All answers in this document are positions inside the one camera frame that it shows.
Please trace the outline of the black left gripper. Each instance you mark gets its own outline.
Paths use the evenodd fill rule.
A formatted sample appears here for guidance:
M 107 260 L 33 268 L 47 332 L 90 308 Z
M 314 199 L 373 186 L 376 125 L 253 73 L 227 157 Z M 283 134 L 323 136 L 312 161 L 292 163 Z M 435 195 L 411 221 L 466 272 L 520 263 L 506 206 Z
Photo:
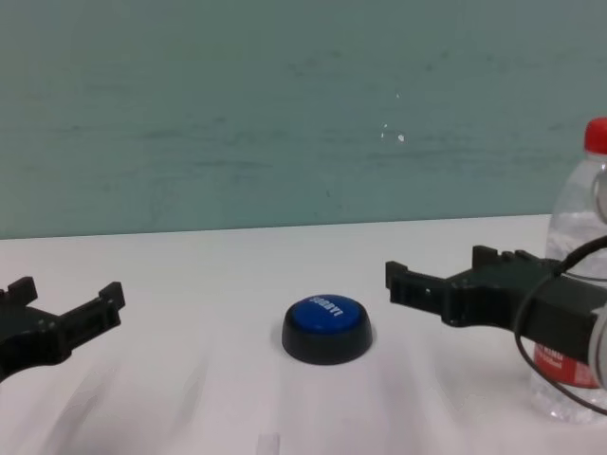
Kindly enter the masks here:
M 72 351 L 120 325 L 125 299 L 120 282 L 98 296 L 55 315 L 28 305 L 38 299 L 32 277 L 1 289 L 1 381 L 24 370 L 65 362 Z

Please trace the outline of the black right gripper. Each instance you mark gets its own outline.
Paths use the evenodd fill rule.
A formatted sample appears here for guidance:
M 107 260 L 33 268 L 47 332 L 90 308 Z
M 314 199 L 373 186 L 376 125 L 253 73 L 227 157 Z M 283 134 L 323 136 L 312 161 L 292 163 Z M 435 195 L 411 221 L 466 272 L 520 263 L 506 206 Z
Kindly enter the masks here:
M 586 363 L 598 309 L 606 289 L 560 276 L 546 264 L 530 264 L 522 251 L 474 246 L 471 269 L 446 279 L 385 264 L 389 302 L 439 316 L 452 327 L 489 326 L 511 331 L 521 304 L 531 295 L 521 336 Z

